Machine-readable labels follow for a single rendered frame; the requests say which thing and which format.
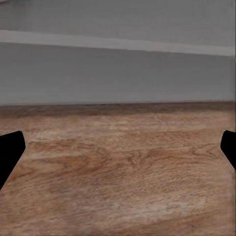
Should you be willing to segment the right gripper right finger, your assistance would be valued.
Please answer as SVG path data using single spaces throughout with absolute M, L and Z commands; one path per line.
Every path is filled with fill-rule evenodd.
M 236 169 L 236 132 L 225 131 L 220 148 Z

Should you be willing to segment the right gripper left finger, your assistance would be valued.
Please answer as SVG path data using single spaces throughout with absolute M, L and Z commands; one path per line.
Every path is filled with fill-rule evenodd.
M 0 136 L 0 190 L 26 149 L 22 131 Z

